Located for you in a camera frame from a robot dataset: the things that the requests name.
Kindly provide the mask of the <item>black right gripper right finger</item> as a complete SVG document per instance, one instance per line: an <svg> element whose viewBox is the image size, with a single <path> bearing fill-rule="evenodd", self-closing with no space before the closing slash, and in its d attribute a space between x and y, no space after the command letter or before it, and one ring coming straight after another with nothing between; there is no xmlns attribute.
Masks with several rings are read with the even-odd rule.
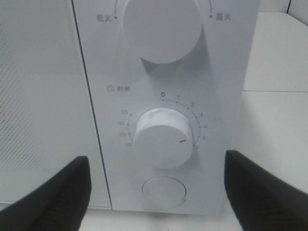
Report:
<svg viewBox="0 0 308 231"><path fill-rule="evenodd" d="M237 150L225 155L224 185L244 231L306 231L308 195Z"/></svg>

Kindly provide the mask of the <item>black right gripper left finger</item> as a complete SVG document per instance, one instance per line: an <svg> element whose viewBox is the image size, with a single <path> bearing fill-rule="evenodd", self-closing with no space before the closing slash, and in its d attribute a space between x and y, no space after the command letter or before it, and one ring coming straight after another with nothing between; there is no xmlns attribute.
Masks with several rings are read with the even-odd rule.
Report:
<svg viewBox="0 0 308 231"><path fill-rule="evenodd" d="M52 178L0 212L2 231L77 231L91 195L89 160L78 156Z"/></svg>

